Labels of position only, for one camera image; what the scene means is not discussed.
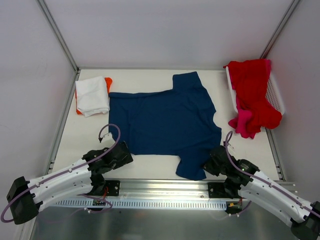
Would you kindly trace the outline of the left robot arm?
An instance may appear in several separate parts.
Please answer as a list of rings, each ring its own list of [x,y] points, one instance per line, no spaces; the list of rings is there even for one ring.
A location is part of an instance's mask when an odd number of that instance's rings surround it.
[[[133,162],[127,144],[90,150],[75,163],[38,178],[14,180],[6,196],[12,222],[24,224],[45,208],[76,195],[98,196],[107,187],[103,175]]]

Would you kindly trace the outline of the navy blue t-shirt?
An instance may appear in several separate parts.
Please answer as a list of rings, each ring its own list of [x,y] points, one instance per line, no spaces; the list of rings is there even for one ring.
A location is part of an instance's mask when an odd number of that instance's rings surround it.
[[[109,123],[119,130],[109,130],[132,154],[178,156],[179,177],[203,180],[203,166],[221,144],[216,109],[196,71],[175,74],[172,83],[172,89],[161,92],[111,92]]]

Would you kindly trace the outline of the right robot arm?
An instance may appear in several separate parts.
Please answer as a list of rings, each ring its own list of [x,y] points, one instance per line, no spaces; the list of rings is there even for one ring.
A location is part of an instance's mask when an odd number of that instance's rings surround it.
[[[217,197],[244,198],[267,210],[284,222],[300,240],[320,236],[320,203],[310,202],[267,177],[246,159],[235,159],[220,145],[214,148],[204,170],[212,175],[225,175],[217,187],[209,184],[208,192]]]

